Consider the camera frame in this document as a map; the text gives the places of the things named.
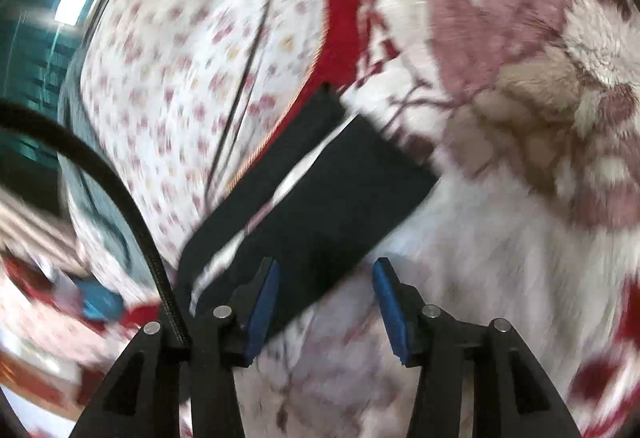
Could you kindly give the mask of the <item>white floral bed sheet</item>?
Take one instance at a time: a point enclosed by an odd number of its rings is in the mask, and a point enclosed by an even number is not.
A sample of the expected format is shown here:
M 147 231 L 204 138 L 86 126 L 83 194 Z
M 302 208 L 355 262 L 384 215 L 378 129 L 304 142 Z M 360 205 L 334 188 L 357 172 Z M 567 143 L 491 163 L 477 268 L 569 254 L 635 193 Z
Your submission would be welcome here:
M 100 0 L 58 121 L 101 155 L 168 269 L 266 141 L 326 37 L 328 0 Z

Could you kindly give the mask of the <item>black pants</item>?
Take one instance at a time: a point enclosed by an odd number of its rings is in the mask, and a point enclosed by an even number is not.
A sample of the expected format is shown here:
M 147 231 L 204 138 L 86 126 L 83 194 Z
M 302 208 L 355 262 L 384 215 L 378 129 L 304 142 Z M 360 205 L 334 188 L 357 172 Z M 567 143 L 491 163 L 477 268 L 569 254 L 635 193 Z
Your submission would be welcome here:
M 347 119 L 333 95 L 317 92 L 186 243 L 175 294 L 190 334 L 272 258 L 280 283 L 268 335 L 276 336 L 436 181 L 366 118 Z

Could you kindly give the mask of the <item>red floral plush blanket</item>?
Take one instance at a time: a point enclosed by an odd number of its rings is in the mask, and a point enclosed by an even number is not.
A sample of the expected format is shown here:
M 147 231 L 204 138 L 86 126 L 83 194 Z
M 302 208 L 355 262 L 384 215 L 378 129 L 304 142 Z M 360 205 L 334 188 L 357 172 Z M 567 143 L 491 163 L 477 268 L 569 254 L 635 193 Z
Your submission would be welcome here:
M 435 173 L 375 247 L 459 319 L 510 320 L 583 437 L 639 424 L 637 0 L 360 0 L 341 98 Z

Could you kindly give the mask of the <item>blue plastic bag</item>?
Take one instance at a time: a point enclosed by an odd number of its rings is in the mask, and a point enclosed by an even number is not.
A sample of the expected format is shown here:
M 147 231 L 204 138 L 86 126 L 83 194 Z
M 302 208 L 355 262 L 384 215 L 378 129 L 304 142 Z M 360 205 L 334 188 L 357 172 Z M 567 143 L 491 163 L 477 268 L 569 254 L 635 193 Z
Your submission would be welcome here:
M 82 316 L 92 322 L 119 321 L 125 313 L 122 296 L 110 291 L 99 281 L 90 279 L 76 281 L 81 297 Z

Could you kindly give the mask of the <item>green window grille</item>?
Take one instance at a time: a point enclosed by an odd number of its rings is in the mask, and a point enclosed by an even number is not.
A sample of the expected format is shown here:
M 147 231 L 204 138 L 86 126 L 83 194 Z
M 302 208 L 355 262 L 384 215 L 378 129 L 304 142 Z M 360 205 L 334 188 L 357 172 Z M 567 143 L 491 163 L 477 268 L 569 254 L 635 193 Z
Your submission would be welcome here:
M 1 98 L 55 120 L 68 66 L 96 0 L 6 0 Z

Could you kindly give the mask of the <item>teal fuzzy cardigan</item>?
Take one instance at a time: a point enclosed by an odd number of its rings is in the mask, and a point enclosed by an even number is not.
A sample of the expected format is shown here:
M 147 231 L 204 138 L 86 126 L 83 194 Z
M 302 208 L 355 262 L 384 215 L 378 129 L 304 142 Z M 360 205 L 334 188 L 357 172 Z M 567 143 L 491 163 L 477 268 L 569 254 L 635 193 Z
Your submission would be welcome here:
M 58 122 L 109 164 L 82 103 L 80 76 L 85 58 L 86 49 L 80 48 L 67 68 L 58 97 Z M 58 162 L 70 198 L 90 227 L 98 231 L 103 247 L 115 258 L 117 265 L 122 271 L 129 273 L 131 255 L 127 226 L 122 214 L 102 187 L 84 170 L 62 155 L 58 156 Z

